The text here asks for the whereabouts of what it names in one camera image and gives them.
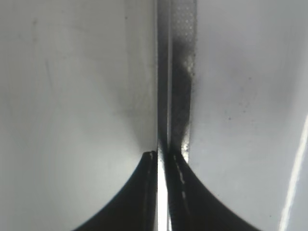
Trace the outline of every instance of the dotted pattern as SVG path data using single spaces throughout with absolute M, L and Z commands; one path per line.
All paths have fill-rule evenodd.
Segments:
M 182 81 L 183 84 L 189 85 L 189 89 L 181 89 L 181 94 L 186 94 L 186 96 L 181 96 L 181 108 L 177 111 L 179 105 L 172 105 L 172 107 L 176 114 L 181 114 L 182 117 L 186 116 L 188 119 L 190 114 L 191 82 L 193 81 L 195 66 L 196 1 L 171 0 L 172 82 Z M 183 80 L 182 75 L 188 76 L 190 83 Z M 189 123 L 184 133 L 181 141 L 181 151 L 184 159 L 188 162 Z
M 172 40 L 183 46 L 182 64 L 191 78 L 194 76 L 196 39 L 196 0 L 173 0 Z

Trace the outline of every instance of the dark residue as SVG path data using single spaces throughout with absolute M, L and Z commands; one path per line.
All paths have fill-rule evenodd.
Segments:
M 37 19 L 37 18 L 33 19 L 32 25 L 33 25 L 33 26 L 36 26 L 37 24 L 38 24 L 38 19 Z

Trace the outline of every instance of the gray surface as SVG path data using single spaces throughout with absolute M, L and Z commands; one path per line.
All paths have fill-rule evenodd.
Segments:
M 156 148 L 151 0 L 0 2 L 0 230 L 68 231 Z
M 302 0 L 198 1 L 189 163 L 264 231 L 308 230 L 307 9 Z

